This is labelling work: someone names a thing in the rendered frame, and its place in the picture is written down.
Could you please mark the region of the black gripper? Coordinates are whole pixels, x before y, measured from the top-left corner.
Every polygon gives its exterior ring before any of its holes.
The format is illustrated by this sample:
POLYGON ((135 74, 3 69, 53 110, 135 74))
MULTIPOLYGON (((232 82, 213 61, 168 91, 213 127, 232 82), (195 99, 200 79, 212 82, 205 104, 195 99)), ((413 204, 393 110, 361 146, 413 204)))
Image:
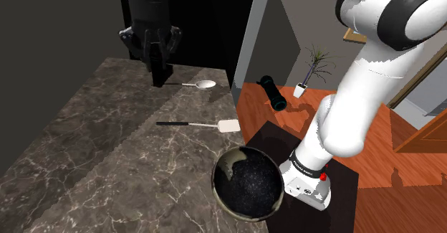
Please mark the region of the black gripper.
POLYGON ((128 3, 132 24, 119 32, 120 39, 152 72, 153 85, 162 87, 173 74, 168 60, 178 48, 182 31, 170 22, 169 0, 128 0, 128 3))

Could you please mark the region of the white spoon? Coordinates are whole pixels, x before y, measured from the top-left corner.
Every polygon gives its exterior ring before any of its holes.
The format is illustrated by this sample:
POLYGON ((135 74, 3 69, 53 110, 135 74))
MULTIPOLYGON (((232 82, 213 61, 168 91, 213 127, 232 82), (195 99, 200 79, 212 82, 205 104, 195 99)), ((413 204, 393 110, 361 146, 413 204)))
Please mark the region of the white spoon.
POLYGON ((207 90, 216 86, 216 82, 213 80, 200 80, 195 83, 180 83, 180 82, 166 82, 166 85, 180 85, 187 87, 195 87, 199 90, 207 90))

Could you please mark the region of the plant in white pot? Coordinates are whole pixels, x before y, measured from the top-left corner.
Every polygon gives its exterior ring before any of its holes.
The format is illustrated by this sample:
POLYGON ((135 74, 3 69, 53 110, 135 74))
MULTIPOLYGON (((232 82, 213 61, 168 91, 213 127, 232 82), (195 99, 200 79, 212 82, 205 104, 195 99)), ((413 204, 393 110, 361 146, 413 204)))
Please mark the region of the plant in white pot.
POLYGON ((331 55, 330 52, 328 52, 325 48, 321 48, 319 45, 312 44, 311 47, 307 47, 306 50, 309 51, 310 56, 310 61, 306 62, 309 69, 303 81, 297 83, 297 85, 295 86, 293 92, 293 96, 295 98, 300 98, 304 94, 304 92, 308 88, 308 84, 311 78, 317 77, 324 83, 326 83, 327 80, 324 75, 332 75, 332 73, 328 71, 327 68, 330 65, 332 65, 333 68, 337 67, 332 59, 338 58, 338 56, 331 55))

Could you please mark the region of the black speckled bowl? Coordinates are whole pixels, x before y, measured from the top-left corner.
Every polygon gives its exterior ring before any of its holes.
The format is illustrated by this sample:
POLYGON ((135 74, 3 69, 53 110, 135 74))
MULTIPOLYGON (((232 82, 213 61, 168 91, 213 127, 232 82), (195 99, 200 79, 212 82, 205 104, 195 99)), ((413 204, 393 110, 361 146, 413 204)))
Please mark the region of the black speckled bowl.
POLYGON ((268 219, 284 197, 278 166, 265 152, 248 146, 220 155, 212 170, 211 189, 223 211, 245 222, 268 219))

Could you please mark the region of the dark robot stand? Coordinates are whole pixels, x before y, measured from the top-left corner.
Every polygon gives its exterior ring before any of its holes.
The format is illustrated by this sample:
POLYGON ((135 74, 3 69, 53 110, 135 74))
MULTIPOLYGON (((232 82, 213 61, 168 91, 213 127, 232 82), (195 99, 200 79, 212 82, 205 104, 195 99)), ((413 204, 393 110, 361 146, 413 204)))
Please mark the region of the dark robot stand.
MULTIPOLYGON (((267 121, 246 145, 280 164, 300 142, 267 121)), ((266 220, 269 233, 353 233, 359 174, 334 159, 328 163, 326 174, 332 191, 329 206, 319 211, 285 194, 279 211, 266 220)))

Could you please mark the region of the wooden door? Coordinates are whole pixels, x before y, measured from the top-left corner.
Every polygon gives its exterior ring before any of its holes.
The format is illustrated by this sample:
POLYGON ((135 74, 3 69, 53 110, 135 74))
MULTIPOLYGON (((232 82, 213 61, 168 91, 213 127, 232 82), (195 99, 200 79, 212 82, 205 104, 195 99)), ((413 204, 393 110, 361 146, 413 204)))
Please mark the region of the wooden door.
POLYGON ((393 151, 396 153, 447 153, 447 109, 393 151))

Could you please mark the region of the wooden framed wall picture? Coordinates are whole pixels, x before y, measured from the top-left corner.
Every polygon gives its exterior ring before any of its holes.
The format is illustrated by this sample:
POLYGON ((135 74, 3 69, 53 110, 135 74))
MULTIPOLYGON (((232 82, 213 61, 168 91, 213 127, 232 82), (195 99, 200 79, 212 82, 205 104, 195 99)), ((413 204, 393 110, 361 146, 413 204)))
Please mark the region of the wooden framed wall picture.
POLYGON ((343 40, 346 42, 354 42, 358 44, 365 44, 367 41, 367 37, 363 34, 360 34, 356 31, 354 31, 351 28, 348 28, 345 32, 345 35, 343 37, 343 40))

